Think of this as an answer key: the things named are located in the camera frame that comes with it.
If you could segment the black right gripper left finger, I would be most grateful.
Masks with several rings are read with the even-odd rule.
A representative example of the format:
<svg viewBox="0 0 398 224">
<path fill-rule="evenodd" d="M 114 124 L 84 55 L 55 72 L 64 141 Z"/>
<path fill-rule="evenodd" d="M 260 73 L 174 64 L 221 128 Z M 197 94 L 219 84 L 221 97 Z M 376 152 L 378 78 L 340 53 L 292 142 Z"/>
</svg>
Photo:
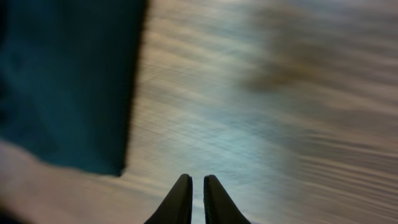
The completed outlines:
<svg viewBox="0 0 398 224">
<path fill-rule="evenodd" d="M 193 181 L 182 174 L 144 224 L 191 224 Z"/>
</svg>

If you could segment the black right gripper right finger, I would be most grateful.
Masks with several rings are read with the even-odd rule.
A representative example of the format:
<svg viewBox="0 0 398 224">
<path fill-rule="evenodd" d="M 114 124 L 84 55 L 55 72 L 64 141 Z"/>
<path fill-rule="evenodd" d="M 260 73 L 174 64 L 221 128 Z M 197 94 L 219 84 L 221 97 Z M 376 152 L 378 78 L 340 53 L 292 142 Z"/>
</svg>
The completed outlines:
<svg viewBox="0 0 398 224">
<path fill-rule="evenodd" d="M 251 224 L 215 175 L 204 178 L 203 202 L 206 224 Z"/>
</svg>

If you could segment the black t-shirt with white logo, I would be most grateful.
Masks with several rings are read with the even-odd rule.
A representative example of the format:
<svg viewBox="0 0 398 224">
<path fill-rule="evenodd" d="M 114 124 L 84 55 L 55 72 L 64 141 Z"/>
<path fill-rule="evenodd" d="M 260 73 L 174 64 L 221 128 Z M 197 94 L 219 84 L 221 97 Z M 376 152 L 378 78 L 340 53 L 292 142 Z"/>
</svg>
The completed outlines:
<svg viewBox="0 0 398 224">
<path fill-rule="evenodd" d="M 119 176 L 146 7 L 1 1 L 1 138 L 51 164 Z"/>
</svg>

